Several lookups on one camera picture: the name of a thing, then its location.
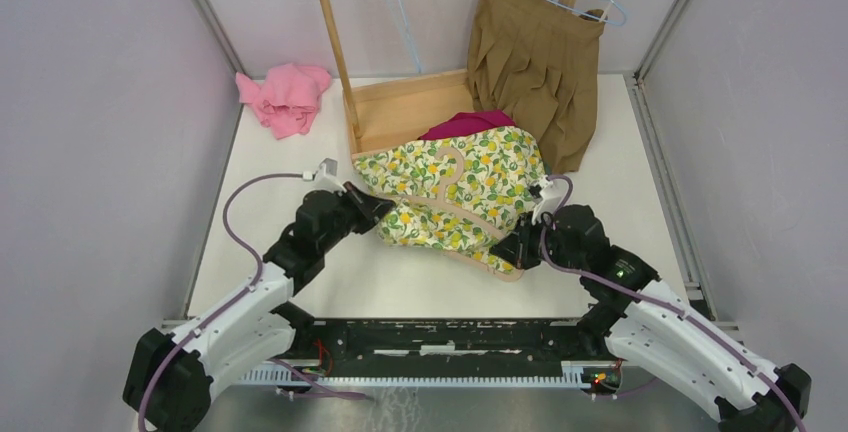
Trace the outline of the wooden clothes rack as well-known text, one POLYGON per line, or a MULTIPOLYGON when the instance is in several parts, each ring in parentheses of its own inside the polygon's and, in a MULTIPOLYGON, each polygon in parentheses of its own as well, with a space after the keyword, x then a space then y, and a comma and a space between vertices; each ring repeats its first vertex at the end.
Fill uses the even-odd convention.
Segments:
MULTIPOLYGON (((478 112, 463 68, 376 85, 353 87, 347 74, 338 29, 330 0, 319 0, 343 88, 349 144, 352 156, 373 153, 406 144, 431 127, 460 112, 478 112)), ((588 16, 598 10, 597 20, 605 26, 608 15, 601 9, 578 12, 565 0, 548 0, 567 11, 588 16)), ((478 0, 469 24, 469 39, 478 0)))

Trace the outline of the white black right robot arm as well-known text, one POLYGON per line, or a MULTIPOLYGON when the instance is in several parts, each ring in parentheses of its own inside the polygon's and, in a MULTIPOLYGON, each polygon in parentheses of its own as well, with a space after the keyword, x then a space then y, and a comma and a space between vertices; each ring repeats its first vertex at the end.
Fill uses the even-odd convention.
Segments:
POLYGON ((699 313, 635 253, 612 244, 587 205, 538 221, 522 215, 491 253, 528 270, 572 273, 594 298, 577 344, 591 360, 609 354, 649 372, 706 412, 722 431, 802 431, 812 379, 777 366, 699 313))

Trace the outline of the magenta cloth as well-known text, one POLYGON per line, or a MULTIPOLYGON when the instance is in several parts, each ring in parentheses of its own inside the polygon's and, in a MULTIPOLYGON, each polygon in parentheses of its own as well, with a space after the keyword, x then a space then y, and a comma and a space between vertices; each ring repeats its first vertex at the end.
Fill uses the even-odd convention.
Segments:
POLYGON ((515 122, 501 110, 460 112, 431 127, 419 140, 440 140, 464 137, 498 127, 512 127, 515 122))

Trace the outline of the beige wooden hanger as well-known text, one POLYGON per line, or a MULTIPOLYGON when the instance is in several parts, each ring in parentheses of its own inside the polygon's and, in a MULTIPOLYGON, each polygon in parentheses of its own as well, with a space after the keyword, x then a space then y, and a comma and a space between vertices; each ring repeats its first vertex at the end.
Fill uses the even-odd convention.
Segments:
POLYGON ((486 269, 507 282, 516 269, 489 252, 529 211, 526 186, 533 168, 503 171, 501 160, 478 147, 460 149, 443 141, 415 143, 404 156, 405 169, 395 159, 381 186, 397 209, 381 226, 390 244, 440 250, 486 269))

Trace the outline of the brown skirt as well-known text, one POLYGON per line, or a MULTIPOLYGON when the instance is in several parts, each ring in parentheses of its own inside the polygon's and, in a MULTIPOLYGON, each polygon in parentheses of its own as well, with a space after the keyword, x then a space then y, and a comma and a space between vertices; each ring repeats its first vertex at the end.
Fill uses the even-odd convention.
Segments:
POLYGON ((598 117, 604 24, 548 0, 478 0, 467 81, 477 110, 501 110, 553 172, 580 169, 598 117))

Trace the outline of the yellow patterned cloth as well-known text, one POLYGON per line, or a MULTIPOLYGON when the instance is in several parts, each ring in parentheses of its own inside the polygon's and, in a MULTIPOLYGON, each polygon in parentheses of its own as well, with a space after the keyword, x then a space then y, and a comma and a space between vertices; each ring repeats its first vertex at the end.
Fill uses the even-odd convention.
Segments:
POLYGON ((503 281, 523 271, 490 249, 514 229, 545 175, 536 140, 515 126, 469 136, 415 140, 353 157, 370 194, 395 203, 377 225, 393 246, 433 249, 503 281))

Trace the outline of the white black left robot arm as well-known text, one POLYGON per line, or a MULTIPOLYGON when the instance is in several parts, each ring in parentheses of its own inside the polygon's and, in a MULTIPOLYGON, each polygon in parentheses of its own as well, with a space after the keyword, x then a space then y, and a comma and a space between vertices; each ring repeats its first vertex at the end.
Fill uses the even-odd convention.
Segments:
POLYGON ((324 268, 328 252, 348 235, 365 234, 396 204, 346 182, 313 190, 265 254, 249 252, 256 269, 211 309, 138 340, 122 393, 140 431, 192 431, 212 402, 261 363, 285 354, 299 359, 314 331, 276 314, 324 268))

